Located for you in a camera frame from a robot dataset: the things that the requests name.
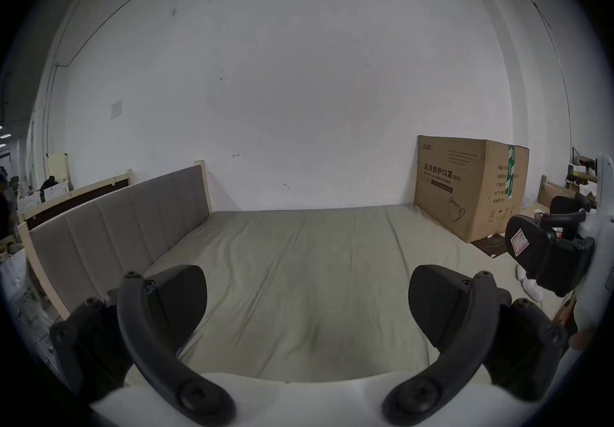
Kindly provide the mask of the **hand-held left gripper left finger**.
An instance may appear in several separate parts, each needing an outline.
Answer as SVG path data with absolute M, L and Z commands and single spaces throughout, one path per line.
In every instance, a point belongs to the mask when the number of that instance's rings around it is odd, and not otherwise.
M 177 357 L 204 316 L 207 293 L 195 265 L 149 277 L 128 272 L 106 300 L 89 297 L 50 328 L 61 380 L 91 403 L 123 386 L 136 366 L 183 416 L 201 426 L 229 425 L 236 415 L 230 394 Z

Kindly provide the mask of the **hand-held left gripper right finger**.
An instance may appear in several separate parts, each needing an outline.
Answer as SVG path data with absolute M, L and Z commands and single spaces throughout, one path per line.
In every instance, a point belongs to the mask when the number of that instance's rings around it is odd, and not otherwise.
M 567 333 L 530 300 L 512 301 L 491 272 L 468 277 L 440 265 L 419 265 L 410 277 L 408 304 L 439 355 L 388 393 L 381 406 L 388 423 L 414 426 L 433 416 L 481 366 L 493 385 L 519 400 L 544 397 Z

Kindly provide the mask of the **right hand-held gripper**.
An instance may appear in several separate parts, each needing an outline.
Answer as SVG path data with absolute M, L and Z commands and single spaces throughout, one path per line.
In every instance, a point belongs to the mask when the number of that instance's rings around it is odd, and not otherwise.
M 514 215 L 505 229 L 505 247 L 543 289 L 572 303 L 560 314 L 575 333 L 595 325 L 613 298 L 613 159 L 601 153 L 595 161 L 596 208 L 580 193 L 574 200 L 557 196 L 538 218 Z

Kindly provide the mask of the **person's right hand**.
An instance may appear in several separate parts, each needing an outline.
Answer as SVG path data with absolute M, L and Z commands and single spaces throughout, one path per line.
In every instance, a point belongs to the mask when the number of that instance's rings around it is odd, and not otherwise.
M 587 328 L 574 333 L 569 339 L 569 346 L 572 348 L 572 350 L 579 352 L 586 350 L 593 339 L 596 329 L 597 327 L 595 325 L 590 325 Z

